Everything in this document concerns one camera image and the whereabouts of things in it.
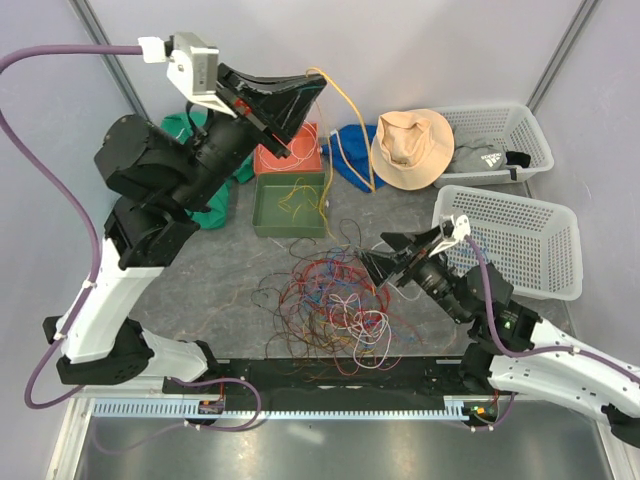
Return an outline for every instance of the gray wall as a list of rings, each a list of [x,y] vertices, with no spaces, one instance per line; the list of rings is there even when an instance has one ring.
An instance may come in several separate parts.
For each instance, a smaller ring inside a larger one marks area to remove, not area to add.
[[[640,2],[606,0],[538,112],[555,168],[536,197],[578,215],[584,291],[569,305],[587,342],[640,365]]]
[[[323,68],[365,119],[385,111],[525,103],[579,0],[90,0],[113,43],[194,31],[254,75]],[[164,65],[123,63],[154,120],[182,109]],[[332,89],[327,123],[356,118]]]
[[[65,0],[21,0],[0,16],[0,55],[42,43],[89,43]],[[100,226],[113,196],[93,165],[104,132],[127,106],[99,58],[21,62],[0,79],[9,123],[67,182]],[[64,313],[89,269],[88,240],[75,213],[0,134],[0,478],[43,478],[64,407],[28,410],[27,377],[45,350],[41,322]],[[64,391],[53,368],[36,399]]]

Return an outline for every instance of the gray cloth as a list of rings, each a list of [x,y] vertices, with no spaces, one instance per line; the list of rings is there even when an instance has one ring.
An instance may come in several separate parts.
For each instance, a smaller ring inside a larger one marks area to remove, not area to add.
[[[454,132],[456,148],[446,173],[475,173],[501,170],[507,163],[505,149],[487,139]]]

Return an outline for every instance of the perforated basket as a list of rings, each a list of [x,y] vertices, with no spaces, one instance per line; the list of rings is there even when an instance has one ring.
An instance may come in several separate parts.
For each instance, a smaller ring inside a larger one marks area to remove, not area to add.
[[[531,155],[529,168],[517,167],[516,180],[511,179],[509,170],[444,173],[434,183],[438,188],[445,185],[478,186],[524,182],[536,173],[546,172],[553,167],[549,144],[531,110],[524,105],[442,107],[433,110],[440,112],[447,119],[456,134],[477,134],[502,145],[507,150]]]
[[[567,207],[475,188],[446,186],[438,192],[433,225],[441,214],[464,213],[471,237],[526,297],[575,300],[582,293],[578,219]],[[466,242],[447,250],[460,274],[477,265]]]

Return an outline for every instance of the green box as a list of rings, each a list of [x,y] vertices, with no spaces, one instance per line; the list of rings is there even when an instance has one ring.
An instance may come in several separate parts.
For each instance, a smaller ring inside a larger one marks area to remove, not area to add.
[[[324,181],[324,172],[258,175],[252,222],[256,235],[324,237],[324,220],[317,208]]]

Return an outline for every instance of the red box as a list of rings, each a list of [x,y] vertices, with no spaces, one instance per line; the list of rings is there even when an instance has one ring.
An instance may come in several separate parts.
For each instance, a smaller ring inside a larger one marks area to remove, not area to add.
[[[318,145],[318,125],[305,122],[298,134],[287,145],[291,152],[287,158],[276,158],[262,145],[255,151],[253,171],[261,173],[322,172],[322,158]]]

